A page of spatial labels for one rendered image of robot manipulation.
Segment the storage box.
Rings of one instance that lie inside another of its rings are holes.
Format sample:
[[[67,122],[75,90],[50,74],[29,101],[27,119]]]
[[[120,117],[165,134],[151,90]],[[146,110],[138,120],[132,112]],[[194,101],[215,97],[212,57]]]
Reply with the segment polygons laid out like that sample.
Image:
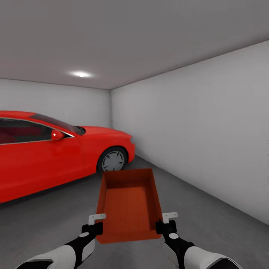
[[[159,239],[163,220],[151,168],[104,171],[96,214],[106,214],[100,244]]]

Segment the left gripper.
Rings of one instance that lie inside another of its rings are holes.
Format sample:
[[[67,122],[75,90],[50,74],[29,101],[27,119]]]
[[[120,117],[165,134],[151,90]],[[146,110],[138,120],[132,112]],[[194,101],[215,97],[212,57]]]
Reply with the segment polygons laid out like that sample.
[[[95,236],[103,234],[103,222],[95,223],[94,225],[89,226],[83,225],[82,232],[88,229],[92,229],[95,232]]]

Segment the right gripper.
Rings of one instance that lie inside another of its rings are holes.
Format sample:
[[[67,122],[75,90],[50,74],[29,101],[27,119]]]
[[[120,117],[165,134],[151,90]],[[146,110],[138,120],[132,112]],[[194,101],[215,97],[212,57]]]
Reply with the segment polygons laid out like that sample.
[[[160,220],[159,222],[155,223],[156,226],[156,233],[157,234],[162,234],[164,235],[164,230],[171,228],[172,230],[174,230],[177,233],[177,229],[176,229],[176,222],[174,220],[169,221],[168,224],[164,224],[162,220]]]

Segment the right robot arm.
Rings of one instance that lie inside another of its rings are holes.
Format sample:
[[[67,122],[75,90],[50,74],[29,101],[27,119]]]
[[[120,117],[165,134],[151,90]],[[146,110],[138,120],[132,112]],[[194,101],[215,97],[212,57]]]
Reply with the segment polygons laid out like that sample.
[[[159,222],[155,223],[156,233],[165,238],[164,249],[167,256],[180,269],[243,269],[237,262],[219,253],[205,251],[193,242],[187,242],[177,234],[177,212],[163,213]]]

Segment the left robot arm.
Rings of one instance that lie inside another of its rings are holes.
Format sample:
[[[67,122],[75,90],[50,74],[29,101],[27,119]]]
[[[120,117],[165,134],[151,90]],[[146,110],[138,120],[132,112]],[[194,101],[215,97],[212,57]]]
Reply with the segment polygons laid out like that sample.
[[[94,251],[95,237],[103,234],[103,220],[106,214],[89,216],[89,224],[82,226],[82,233],[73,241],[37,255],[22,263],[16,269],[77,269]]]

